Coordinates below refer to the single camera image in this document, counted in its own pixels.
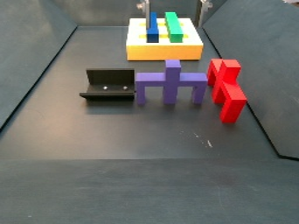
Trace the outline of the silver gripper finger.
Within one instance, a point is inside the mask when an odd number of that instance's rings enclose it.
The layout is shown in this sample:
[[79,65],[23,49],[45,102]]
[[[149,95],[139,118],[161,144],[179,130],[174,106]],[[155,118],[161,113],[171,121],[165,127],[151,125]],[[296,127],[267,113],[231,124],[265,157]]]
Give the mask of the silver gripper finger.
[[205,14],[213,8],[213,2],[211,2],[211,0],[199,0],[199,3],[201,3],[201,9],[199,9],[199,27],[202,27]]
[[151,26],[151,4],[150,0],[141,0],[141,3],[137,5],[137,8],[143,11],[145,18],[146,18],[146,28],[150,28]]

